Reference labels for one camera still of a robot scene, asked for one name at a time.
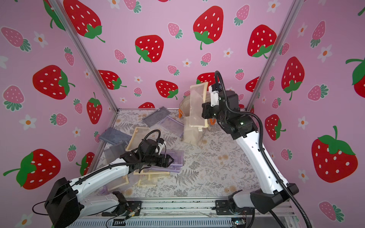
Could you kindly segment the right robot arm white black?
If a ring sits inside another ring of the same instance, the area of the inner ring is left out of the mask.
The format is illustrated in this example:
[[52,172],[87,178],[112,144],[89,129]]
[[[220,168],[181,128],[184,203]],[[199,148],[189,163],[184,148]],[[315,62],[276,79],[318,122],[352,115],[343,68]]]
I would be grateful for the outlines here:
[[244,208],[256,209],[261,214],[269,212],[283,227],[273,209],[291,200],[306,226],[310,228],[312,225],[307,214],[294,197],[298,193],[298,187],[284,178],[263,145],[262,121],[257,115],[240,110],[238,95],[226,90],[219,71],[215,71],[214,79],[215,83],[209,88],[211,100],[202,105],[202,117],[215,119],[221,129],[240,146],[249,159],[260,185],[260,189],[250,193],[236,191],[231,194],[228,197],[229,209],[235,214]]

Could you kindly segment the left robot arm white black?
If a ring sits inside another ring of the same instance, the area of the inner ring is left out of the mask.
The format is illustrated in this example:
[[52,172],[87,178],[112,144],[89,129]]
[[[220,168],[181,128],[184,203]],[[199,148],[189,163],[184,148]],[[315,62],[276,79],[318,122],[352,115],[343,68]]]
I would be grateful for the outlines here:
[[66,228],[79,217],[91,215],[91,210],[106,212],[115,209],[122,203],[119,193],[111,194],[111,202],[105,209],[99,201],[86,204],[83,200],[100,187],[134,171],[142,171],[151,166],[169,167],[174,159],[168,154],[161,154],[163,147],[164,139],[161,138],[160,130],[153,130],[136,149],[124,153],[107,166],[72,180],[57,180],[44,202],[53,226]]

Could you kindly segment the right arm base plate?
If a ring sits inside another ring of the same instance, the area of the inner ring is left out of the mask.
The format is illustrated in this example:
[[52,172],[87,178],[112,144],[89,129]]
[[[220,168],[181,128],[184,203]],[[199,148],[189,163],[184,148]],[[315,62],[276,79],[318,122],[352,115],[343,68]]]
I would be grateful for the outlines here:
[[217,215],[253,215],[254,208],[244,207],[239,208],[234,204],[232,200],[216,200],[215,207],[213,210],[216,211]]

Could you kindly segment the purple-trim mesh pouch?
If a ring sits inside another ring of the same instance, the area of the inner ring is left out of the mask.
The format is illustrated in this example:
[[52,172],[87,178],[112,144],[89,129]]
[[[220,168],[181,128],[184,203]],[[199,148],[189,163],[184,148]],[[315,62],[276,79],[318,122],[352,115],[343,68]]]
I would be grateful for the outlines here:
[[179,173],[181,168],[183,167],[184,161],[184,151],[182,150],[167,150],[164,154],[169,155],[174,161],[171,162],[169,159],[167,164],[170,164],[167,168],[152,166],[151,170],[159,171],[159,172],[173,172]]

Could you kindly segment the beige canvas bag orange handles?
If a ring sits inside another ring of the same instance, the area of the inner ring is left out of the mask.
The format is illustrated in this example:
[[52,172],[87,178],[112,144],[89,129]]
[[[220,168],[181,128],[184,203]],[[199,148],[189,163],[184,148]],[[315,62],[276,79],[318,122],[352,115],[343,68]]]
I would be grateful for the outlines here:
[[202,117],[203,107],[199,98],[198,101],[193,101],[193,114],[191,114],[191,99],[190,95],[184,97],[179,104],[178,116],[183,119],[184,130],[182,135],[182,141],[194,146],[200,146],[203,140],[205,129],[209,128],[208,119]]

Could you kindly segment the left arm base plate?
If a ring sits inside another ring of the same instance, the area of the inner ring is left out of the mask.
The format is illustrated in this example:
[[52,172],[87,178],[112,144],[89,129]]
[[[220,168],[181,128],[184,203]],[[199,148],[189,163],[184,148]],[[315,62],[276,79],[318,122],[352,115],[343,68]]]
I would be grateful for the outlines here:
[[142,208],[142,201],[128,201],[127,203],[119,203],[119,205],[112,207],[102,212],[103,217],[112,216],[139,216]]

